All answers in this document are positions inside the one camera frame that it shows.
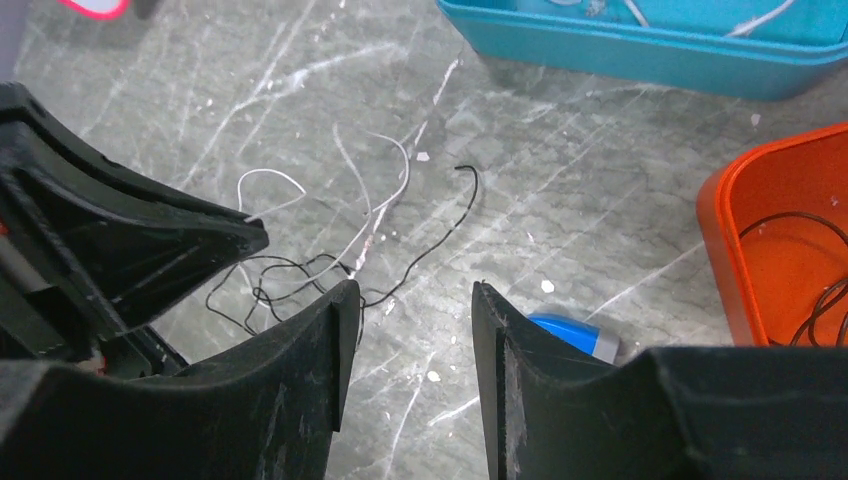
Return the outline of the teal plastic box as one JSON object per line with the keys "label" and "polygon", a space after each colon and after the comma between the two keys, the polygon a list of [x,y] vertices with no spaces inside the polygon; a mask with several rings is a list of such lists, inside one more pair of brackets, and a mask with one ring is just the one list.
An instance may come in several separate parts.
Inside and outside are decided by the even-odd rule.
{"label": "teal plastic box", "polygon": [[847,44],[801,46],[532,13],[514,1],[440,1],[478,53],[751,100],[794,97],[846,67]]}

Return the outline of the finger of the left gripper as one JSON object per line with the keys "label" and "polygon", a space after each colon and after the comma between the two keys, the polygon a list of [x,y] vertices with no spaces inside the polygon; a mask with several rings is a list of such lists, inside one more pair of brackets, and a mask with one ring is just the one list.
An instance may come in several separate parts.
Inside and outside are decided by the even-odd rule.
{"label": "finger of the left gripper", "polygon": [[1,87],[1,353],[79,359],[269,243],[261,221],[138,174]]}

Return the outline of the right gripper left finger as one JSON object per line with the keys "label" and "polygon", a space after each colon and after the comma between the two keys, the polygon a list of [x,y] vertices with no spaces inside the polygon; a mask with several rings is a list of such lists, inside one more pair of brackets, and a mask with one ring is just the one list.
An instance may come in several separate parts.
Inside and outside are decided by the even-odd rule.
{"label": "right gripper left finger", "polygon": [[289,319],[172,376],[1,365],[5,479],[321,479],[360,330],[338,283]]}

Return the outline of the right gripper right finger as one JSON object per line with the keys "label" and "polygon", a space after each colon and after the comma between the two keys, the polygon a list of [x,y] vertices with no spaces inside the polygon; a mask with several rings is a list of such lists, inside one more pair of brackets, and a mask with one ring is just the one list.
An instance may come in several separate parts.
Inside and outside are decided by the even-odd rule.
{"label": "right gripper right finger", "polygon": [[493,479],[843,479],[847,352],[655,347],[604,363],[477,282]]}

